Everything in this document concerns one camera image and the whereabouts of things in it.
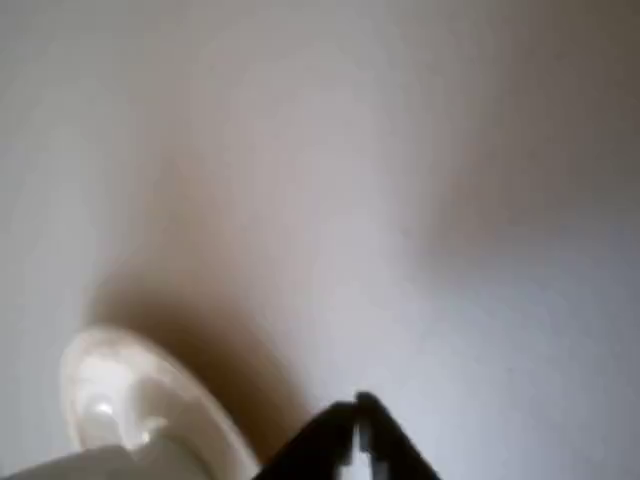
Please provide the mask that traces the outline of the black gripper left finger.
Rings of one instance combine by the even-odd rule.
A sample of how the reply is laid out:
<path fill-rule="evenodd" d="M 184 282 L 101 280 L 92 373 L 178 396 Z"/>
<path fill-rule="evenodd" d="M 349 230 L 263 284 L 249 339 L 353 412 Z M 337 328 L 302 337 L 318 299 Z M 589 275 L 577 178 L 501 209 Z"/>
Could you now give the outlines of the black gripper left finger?
<path fill-rule="evenodd" d="M 351 456 L 355 423 L 354 402 L 332 403 L 262 467 L 259 479 L 337 479 Z"/>

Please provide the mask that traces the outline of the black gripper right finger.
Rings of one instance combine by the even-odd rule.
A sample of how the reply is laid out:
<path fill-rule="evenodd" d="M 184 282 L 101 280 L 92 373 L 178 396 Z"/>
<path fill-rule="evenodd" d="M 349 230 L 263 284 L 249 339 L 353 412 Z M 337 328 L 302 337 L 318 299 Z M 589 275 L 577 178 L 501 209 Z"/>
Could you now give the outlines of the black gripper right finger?
<path fill-rule="evenodd" d="M 355 404 L 359 449 L 369 457 L 373 479 L 440 479 L 374 394 L 359 392 Z"/>

